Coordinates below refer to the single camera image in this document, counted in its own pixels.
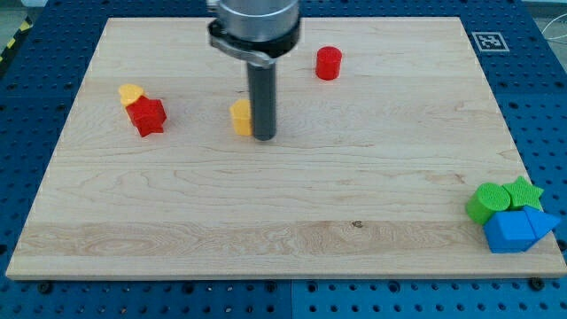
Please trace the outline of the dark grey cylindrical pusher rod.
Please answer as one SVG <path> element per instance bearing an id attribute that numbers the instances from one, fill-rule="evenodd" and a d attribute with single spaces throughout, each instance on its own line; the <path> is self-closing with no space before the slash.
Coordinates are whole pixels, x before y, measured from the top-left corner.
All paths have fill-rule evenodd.
<path id="1" fill-rule="evenodd" d="M 268 141 L 276 135 L 276 66 L 246 64 L 252 135 Z"/>

